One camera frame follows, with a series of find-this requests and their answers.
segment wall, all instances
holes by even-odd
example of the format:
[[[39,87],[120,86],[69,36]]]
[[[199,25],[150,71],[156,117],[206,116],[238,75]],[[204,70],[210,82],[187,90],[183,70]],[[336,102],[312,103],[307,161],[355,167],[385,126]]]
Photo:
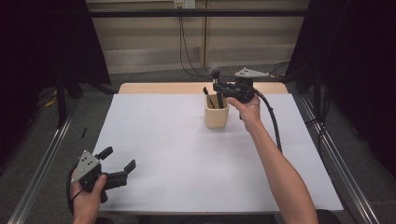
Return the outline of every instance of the wall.
[[[88,0],[87,3],[89,9],[173,8],[173,1],[158,0]],[[197,0],[196,6],[294,9],[306,8],[308,3],[309,0]],[[110,74],[181,68],[179,18],[93,19],[93,22]],[[194,67],[289,61],[302,22],[303,18],[183,18]],[[189,67],[184,49],[182,60]]]

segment white tabletop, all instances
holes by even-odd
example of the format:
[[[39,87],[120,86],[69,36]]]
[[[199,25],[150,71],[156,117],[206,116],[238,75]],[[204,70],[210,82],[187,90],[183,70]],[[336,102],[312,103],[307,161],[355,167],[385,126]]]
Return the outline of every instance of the white tabletop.
[[[317,209],[342,210],[290,94],[266,95],[274,109],[284,155],[302,176]],[[265,172],[238,112],[221,130],[204,124],[203,94],[115,95],[94,153],[108,173],[136,159],[128,185],[107,191],[101,212],[246,214],[278,211]],[[274,129],[265,104],[262,121]]]

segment wall socket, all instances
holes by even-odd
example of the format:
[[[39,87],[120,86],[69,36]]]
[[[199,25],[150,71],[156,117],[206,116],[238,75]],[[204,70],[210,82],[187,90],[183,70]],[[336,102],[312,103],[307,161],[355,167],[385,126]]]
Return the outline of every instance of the wall socket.
[[[174,0],[174,8],[195,8],[195,0]]]

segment pen holder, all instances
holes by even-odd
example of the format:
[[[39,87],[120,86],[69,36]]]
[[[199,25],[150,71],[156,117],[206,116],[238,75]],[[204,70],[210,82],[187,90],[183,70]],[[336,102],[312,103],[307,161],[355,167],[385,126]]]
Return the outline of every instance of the pen holder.
[[[224,108],[219,108],[219,102],[216,94],[211,94],[205,98],[205,125],[208,128],[224,128],[227,123],[230,106],[225,98],[222,98]]]

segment pen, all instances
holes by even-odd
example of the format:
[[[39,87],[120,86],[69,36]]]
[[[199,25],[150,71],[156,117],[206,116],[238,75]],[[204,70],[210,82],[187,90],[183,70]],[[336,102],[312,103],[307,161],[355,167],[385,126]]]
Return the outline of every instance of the pen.
[[[216,108],[215,108],[215,105],[214,105],[213,102],[212,102],[212,99],[211,99],[210,96],[209,96],[209,93],[207,92],[206,87],[204,87],[204,94],[205,94],[205,96],[209,97],[209,102],[210,102],[210,104],[212,104],[213,108],[216,109]]]

